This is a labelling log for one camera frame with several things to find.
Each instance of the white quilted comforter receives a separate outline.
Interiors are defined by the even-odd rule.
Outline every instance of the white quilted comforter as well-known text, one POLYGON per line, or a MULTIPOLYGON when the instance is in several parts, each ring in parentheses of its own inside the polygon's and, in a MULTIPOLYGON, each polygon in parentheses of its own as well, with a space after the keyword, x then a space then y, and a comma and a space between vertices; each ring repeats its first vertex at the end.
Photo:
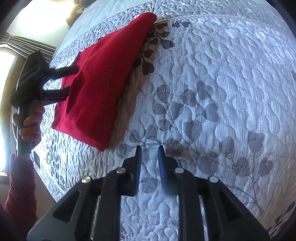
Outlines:
POLYGON ((177 198, 163 194, 157 163, 164 145, 194 175, 218 176, 275 235, 296 200, 296 40, 281 16, 265 1, 162 0, 98 21, 100 3, 78 19, 52 67, 143 12, 159 20, 120 97, 109 149, 51 129, 54 105, 46 107, 36 169, 53 197, 84 175, 105 176, 141 145, 139 194, 122 198, 120 237, 177 240, 177 198))

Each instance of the metal rivet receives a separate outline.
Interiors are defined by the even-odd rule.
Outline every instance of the metal rivet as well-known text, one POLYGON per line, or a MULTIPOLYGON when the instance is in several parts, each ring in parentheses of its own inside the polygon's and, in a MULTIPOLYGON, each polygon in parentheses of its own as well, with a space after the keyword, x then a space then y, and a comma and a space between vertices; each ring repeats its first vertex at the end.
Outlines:
POLYGON ((217 183, 219 181, 218 177, 216 177, 216 176, 210 176, 209 180, 211 183, 217 183))
POLYGON ((119 168, 116 169, 116 172, 117 172, 118 174, 123 174, 123 173, 126 172, 126 169, 125 169, 124 167, 119 167, 119 168))
POLYGON ((89 177, 89 176, 85 176, 81 179, 82 183, 89 183, 90 181, 91 181, 91 177, 89 177))
POLYGON ((175 173, 177 173, 177 174, 182 174, 183 172, 184 172, 184 169, 182 167, 177 167, 175 169, 175 173))

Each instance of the fingers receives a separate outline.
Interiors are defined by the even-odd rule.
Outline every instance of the fingers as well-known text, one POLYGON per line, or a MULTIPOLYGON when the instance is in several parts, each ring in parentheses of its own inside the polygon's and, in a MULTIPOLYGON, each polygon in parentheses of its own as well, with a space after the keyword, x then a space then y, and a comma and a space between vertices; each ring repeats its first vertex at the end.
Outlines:
POLYGON ((29 116, 27 119, 25 119, 24 126, 32 126, 36 123, 41 123, 41 121, 42 121, 42 114, 35 113, 35 114, 29 116))
POLYGON ((21 136, 29 136, 29 135, 35 135, 35 134, 40 134, 40 133, 41 133, 40 127, 37 124, 20 129, 21 136))
POLYGON ((36 112, 43 115, 45 113, 45 109, 40 105, 36 108, 36 112))

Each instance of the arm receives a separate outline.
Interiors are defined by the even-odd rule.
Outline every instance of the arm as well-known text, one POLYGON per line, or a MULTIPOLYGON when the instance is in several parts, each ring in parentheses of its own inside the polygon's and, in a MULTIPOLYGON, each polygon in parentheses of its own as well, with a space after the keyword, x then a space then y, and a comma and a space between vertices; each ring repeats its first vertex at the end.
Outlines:
POLYGON ((37 220, 35 187, 31 160, 29 158, 22 160, 16 154, 12 154, 10 157, 10 190, 4 211, 25 237, 37 220))
MULTIPOLYGON (((41 141, 40 123, 44 108, 38 106, 36 113, 24 121, 20 135, 25 141, 32 141, 33 148, 41 141)), ((17 114, 12 116, 14 126, 20 123, 17 114)), ((4 211, 24 237, 34 226, 36 215, 34 167, 30 155, 17 157, 16 152, 10 156, 10 190, 4 211)))

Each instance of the window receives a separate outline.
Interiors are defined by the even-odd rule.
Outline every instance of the window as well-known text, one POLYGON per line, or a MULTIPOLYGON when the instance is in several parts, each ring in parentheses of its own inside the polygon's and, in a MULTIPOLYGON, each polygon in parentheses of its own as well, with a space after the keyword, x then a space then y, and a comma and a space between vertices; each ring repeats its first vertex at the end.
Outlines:
MULTIPOLYGON (((14 63, 14 60, 15 60, 14 54, 0 50, 0 99, 2 99, 4 85, 5 85, 9 70, 11 69, 11 66, 14 63)), ((4 142, 2 138, 2 132, 0 132, 0 171, 3 170, 6 165, 5 157, 6 157, 6 154, 5 154, 4 142)))

